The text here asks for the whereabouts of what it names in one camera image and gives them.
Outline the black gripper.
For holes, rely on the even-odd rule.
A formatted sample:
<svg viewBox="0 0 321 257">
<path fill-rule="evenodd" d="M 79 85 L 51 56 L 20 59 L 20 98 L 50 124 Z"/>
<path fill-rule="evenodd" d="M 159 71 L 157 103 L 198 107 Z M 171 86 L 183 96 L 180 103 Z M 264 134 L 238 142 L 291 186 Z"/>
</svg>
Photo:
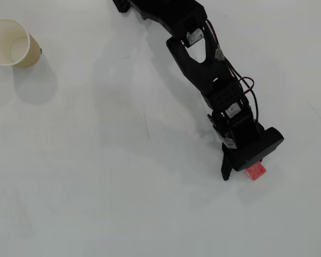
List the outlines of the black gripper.
<svg viewBox="0 0 321 257">
<path fill-rule="evenodd" d="M 223 180 L 228 181 L 233 169 L 229 162 L 233 150 L 244 149 L 260 139 L 264 128 L 256 122 L 248 104 L 233 103 L 222 112 L 212 112 L 208 118 L 223 143 L 221 174 Z"/>
</svg>

